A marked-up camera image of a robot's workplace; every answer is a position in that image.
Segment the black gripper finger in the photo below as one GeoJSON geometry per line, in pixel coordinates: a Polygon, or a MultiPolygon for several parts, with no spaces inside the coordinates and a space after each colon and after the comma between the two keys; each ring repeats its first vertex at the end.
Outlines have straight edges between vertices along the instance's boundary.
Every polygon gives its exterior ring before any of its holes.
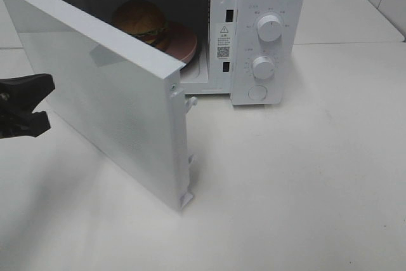
{"type": "Polygon", "coordinates": [[[50,74],[1,79],[1,112],[31,114],[54,89],[50,74]]]}
{"type": "Polygon", "coordinates": [[[1,139],[19,136],[38,137],[50,129],[45,111],[31,114],[1,114],[1,139]]]}

